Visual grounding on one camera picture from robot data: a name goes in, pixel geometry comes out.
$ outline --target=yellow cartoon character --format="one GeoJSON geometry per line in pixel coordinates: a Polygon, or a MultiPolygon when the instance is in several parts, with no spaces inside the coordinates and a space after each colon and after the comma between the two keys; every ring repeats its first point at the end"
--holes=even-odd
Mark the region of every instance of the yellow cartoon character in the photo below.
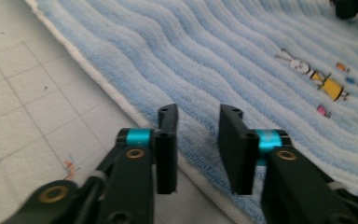
{"type": "Polygon", "coordinates": [[[332,79],[330,75],[313,70],[310,65],[302,60],[294,58],[287,50],[282,49],[282,56],[275,55],[277,59],[289,63],[289,66],[298,73],[307,75],[316,85],[318,90],[323,90],[331,99],[336,101],[339,98],[347,100],[348,93],[344,91],[344,87],[332,79]]]}

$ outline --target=tile floor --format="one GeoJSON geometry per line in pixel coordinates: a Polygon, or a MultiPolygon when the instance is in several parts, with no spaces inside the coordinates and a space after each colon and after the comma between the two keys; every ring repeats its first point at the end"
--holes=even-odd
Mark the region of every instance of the tile floor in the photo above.
{"type": "MultiPolygon", "coordinates": [[[[83,183],[134,127],[76,64],[23,0],[0,0],[0,221],[41,185],[83,183]]],[[[178,192],[155,196],[155,223],[232,223],[179,172],[178,192]]]]}

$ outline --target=grout line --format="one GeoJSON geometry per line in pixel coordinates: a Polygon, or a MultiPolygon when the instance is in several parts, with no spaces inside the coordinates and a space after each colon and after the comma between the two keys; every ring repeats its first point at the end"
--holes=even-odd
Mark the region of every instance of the grout line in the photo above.
{"type": "Polygon", "coordinates": [[[11,192],[11,195],[13,195],[14,201],[16,202],[17,205],[19,205],[21,203],[20,195],[17,192],[16,188],[14,187],[13,182],[11,182],[7,171],[2,166],[1,163],[0,163],[0,173],[4,178],[4,181],[7,183],[8,190],[11,192]]]}
{"type": "Polygon", "coordinates": [[[43,134],[44,136],[48,136],[49,134],[54,133],[55,131],[59,130],[59,129],[62,128],[63,126],[65,126],[65,125],[69,124],[70,122],[74,121],[75,119],[78,119],[78,117],[69,119],[69,120],[66,121],[63,125],[61,125],[61,126],[55,128],[55,129],[53,129],[53,130],[51,130],[51,131],[49,131],[49,132],[47,132],[47,133],[42,133],[42,134],[43,134]]]}
{"type": "Polygon", "coordinates": [[[12,109],[12,110],[10,110],[10,111],[8,111],[8,112],[6,112],[6,113],[0,115],[0,118],[4,117],[4,116],[10,114],[11,112],[14,112],[14,111],[16,111],[16,110],[18,110],[18,109],[20,109],[20,108],[22,108],[22,105],[19,105],[19,106],[15,107],[14,109],[12,109]]]}
{"type": "Polygon", "coordinates": [[[52,59],[52,60],[49,60],[49,61],[47,61],[47,62],[43,62],[43,63],[41,63],[41,62],[39,62],[39,63],[41,63],[42,64],[42,66],[43,65],[45,65],[45,64],[47,64],[47,63],[51,63],[51,62],[53,62],[53,61],[56,61],[56,60],[59,60],[59,59],[61,59],[61,58],[64,58],[64,57],[66,57],[66,56],[71,56],[71,55],[69,55],[67,52],[65,52],[63,55],[60,55],[60,56],[58,56],[57,58],[55,58],[55,59],[52,59]]]}
{"type": "Polygon", "coordinates": [[[13,156],[14,154],[17,154],[18,152],[22,151],[23,149],[27,148],[28,146],[30,146],[30,145],[32,145],[32,144],[34,144],[34,143],[40,141],[41,139],[44,139],[44,138],[43,138],[43,135],[41,135],[39,138],[35,139],[35,140],[32,141],[31,143],[25,145],[24,147],[21,147],[21,148],[15,150],[15,151],[13,151],[13,152],[10,152],[10,153],[7,154],[6,156],[1,157],[1,158],[0,158],[0,162],[5,161],[6,159],[10,158],[10,157],[13,156]]]}
{"type": "Polygon", "coordinates": [[[74,84],[75,82],[79,81],[81,78],[84,78],[84,77],[80,77],[80,78],[78,78],[78,79],[75,79],[75,80],[73,80],[73,81],[71,81],[71,82],[69,82],[69,83],[66,83],[66,84],[62,85],[62,86],[58,86],[58,85],[56,84],[56,85],[57,85],[57,88],[58,88],[58,89],[63,89],[63,88],[65,88],[65,87],[68,87],[68,86],[74,84]]]}
{"type": "Polygon", "coordinates": [[[15,45],[13,45],[13,46],[11,46],[11,47],[8,47],[8,48],[5,48],[5,49],[0,49],[0,52],[3,52],[3,51],[8,50],[8,49],[14,49],[14,48],[16,48],[16,47],[19,47],[19,46],[22,45],[22,43],[23,43],[23,42],[19,42],[18,44],[15,44],[15,45]]]}
{"type": "Polygon", "coordinates": [[[55,158],[57,159],[57,161],[59,162],[59,164],[62,166],[63,169],[65,169],[64,165],[61,163],[60,158],[58,157],[58,155],[56,154],[56,152],[53,150],[51,144],[48,142],[48,139],[46,138],[45,135],[43,135],[42,130],[39,128],[39,126],[37,125],[37,123],[35,122],[34,118],[31,115],[31,112],[28,110],[28,108],[24,105],[24,103],[21,101],[20,96],[16,93],[16,91],[14,90],[14,88],[11,86],[10,82],[8,81],[7,77],[4,78],[4,80],[7,82],[8,86],[11,88],[11,90],[14,92],[15,96],[19,99],[22,107],[24,108],[25,112],[27,113],[28,117],[31,119],[31,121],[34,123],[36,129],[39,131],[40,135],[45,139],[45,141],[48,144],[48,147],[50,148],[50,150],[54,153],[55,158]]]}
{"type": "Polygon", "coordinates": [[[100,105],[104,105],[105,103],[106,103],[106,102],[100,102],[100,103],[98,103],[97,105],[93,106],[92,108],[90,108],[90,109],[88,109],[88,110],[85,110],[85,111],[83,112],[83,114],[81,114],[80,116],[81,116],[81,117],[85,116],[85,115],[86,115],[87,113],[89,113],[91,110],[93,110],[93,109],[99,107],[100,105]]]}
{"type": "Polygon", "coordinates": [[[164,223],[164,222],[161,220],[161,218],[159,218],[158,213],[156,212],[156,210],[155,210],[154,216],[155,216],[154,219],[158,219],[158,223],[164,223]]]}
{"type": "Polygon", "coordinates": [[[10,75],[10,76],[7,77],[7,78],[17,77],[17,76],[19,76],[19,75],[21,75],[21,74],[23,74],[23,73],[25,73],[25,72],[28,72],[28,71],[31,71],[31,70],[37,68],[38,66],[40,66],[40,65],[36,65],[36,66],[34,66],[34,67],[27,68],[27,69],[25,69],[24,71],[21,71],[21,72],[19,72],[19,73],[14,74],[14,75],[10,75]]]}
{"type": "Polygon", "coordinates": [[[32,40],[32,41],[22,41],[22,43],[26,46],[26,48],[27,48],[29,51],[31,51],[31,52],[33,53],[34,57],[37,59],[37,61],[39,62],[39,64],[49,63],[49,62],[52,62],[52,61],[54,61],[54,60],[56,60],[56,59],[58,59],[58,58],[61,58],[61,57],[66,56],[66,55],[69,55],[69,53],[68,53],[68,51],[66,50],[65,46],[64,46],[62,43],[58,42],[57,39],[56,39],[53,35],[40,36],[40,37],[38,37],[38,38],[36,38],[36,39],[34,39],[34,40],[32,40]],[[51,39],[51,40],[55,41],[55,42],[57,43],[57,46],[62,47],[62,49],[63,49],[62,54],[58,55],[58,56],[57,56],[56,58],[54,58],[54,59],[49,59],[49,60],[47,60],[47,61],[45,61],[45,62],[40,62],[39,59],[36,57],[36,55],[34,55],[34,52],[31,50],[29,44],[32,44],[33,42],[38,41],[38,40],[48,40],[48,39],[51,39]]]}
{"type": "Polygon", "coordinates": [[[103,150],[103,147],[100,147],[95,153],[90,154],[86,159],[84,159],[84,160],[82,160],[82,161],[80,161],[80,162],[77,162],[77,164],[78,164],[78,165],[84,164],[84,162],[86,162],[88,159],[90,159],[90,158],[96,156],[96,155],[97,155],[98,153],[100,153],[101,151],[104,151],[104,150],[103,150]]]}
{"type": "Polygon", "coordinates": [[[40,35],[40,36],[34,36],[32,37],[31,39],[29,40],[22,40],[22,42],[24,43],[32,43],[38,39],[42,39],[42,38],[45,38],[47,35],[40,35]]]}
{"type": "MultiPolygon", "coordinates": [[[[32,52],[32,50],[29,48],[29,46],[27,46],[25,44],[26,48],[31,51],[31,53],[34,55],[34,53],[32,52]]],[[[77,110],[75,109],[74,105],[72,104],[72,102],[68,99],[68,97],[63,93],[62,88],[59,87],[59,85],[57,85],[57,82],[54,80],[54,78],[52,78],[50,76],[50,73],[46,70],[46,68],[44,66],[42,66],[42,68],[45,70],[45,72],[48,74],[48,76],[51,78],[51,80],[54,82],[54,84],[58,87],[58,91],[63,95],[63,97],[65,98],[65,100],[69,103],[69,105],[72,107],[72,109],[74,109],[75,113],[77,114],[77,116],[83,121],[83,123],[86,125],[86,127],[89,129],[89,131],[91,132],[92,136],[94,136],[94,138],[97,140],[97,142],[100,144],[101,147],[103,147],[103,143],[100,141],[100,139],[98,139],[98,137],[96,136],[96,134],[92,131],[91,127],[88,125],[88,123],[82,118],[82,115],[80,113],[77,112],[77,110]]]]}
{"type": "Polygon", "coordinates": [[[27,103],[24,103],[24,102],[22,101],[22,99],[20,99],[20,101],[24,104],[24,106],[27,106],[27,105],[30,105],[31,103],[35,102],[35,101],[38,101],[38,100],[42,99],[42,98],[45,97],[45,96],[51,95],[51,94],[52,94],[53,92],[55,92],[57,89],[55,89],[55,90],[53,90],[53,91],[50,91],[50,92],[47,92],[47,93],[45,93],[45,94],[42,95],[42,96],[36,97],[36,98],[34,98],[32,101],[27,102],[27,103]]]}

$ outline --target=towel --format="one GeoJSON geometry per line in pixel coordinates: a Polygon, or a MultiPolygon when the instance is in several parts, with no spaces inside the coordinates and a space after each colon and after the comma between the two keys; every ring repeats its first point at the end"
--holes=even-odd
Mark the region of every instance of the towel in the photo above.
{"type": "Polygon", "coordinates": [[[264,223],[232,195],[217,148],[219,105],[294,146],[358,194],[358,15],[327,0],[27,0],[35,15],[141,127],[178,104],[179,165],[236,222],[264,223]]]}

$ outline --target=cartoon print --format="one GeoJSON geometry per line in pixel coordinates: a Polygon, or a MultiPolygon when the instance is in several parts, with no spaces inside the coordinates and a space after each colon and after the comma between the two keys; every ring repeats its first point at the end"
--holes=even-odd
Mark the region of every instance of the cartoon print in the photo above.
{"type": "Polygon", "coordinates": [[[336,68],[346,74],[349,74],[351,71],[351,69],[347,67],[347,65],[345,65],[344,63],[337,63],[336,68]]]}
{"type": "Polygon", "coordinates": [[[358,82],[353,77],[345,77],[345,81],[358,87],[358,82]]]}
{"type": "MultiPolygon", "coordinates": [[[[344,63],[337,63],[336,68],[339,71],[346,73],[347,75],[351,71],[351,69],[347,65],[345,65],[344,63]]],[[[349,84],[356,85],[358,87],[358,82],[353,77],[345,77],[345,81],[347,83],[349,83],[349,84]]]]}
{"type": "Polygon", "coordinates": [[[325,116],[330,119],[331,112],[328,112],[327,109],[323,105],[318,105],[318,107],[316,108],[316,111],[318,111],[318,113],[321,114],[322,116],[325,116]]]}
{"type": "Polygon", "coordinates": [[[289,66],[296,72],[307,75],[310,80],[318,85],[318,90],[323,90],[334,101],[339,98],[347,100],[349,94],[344,91],[344,87],[341,84],[330,77],[331,74],[326,76],[322,72],[313,70],[308,63],[294,58],[285,49],[282,49],[281,52],[282,56],[275,55],[275,57],[285,63],[289,63],[289,66]]]}

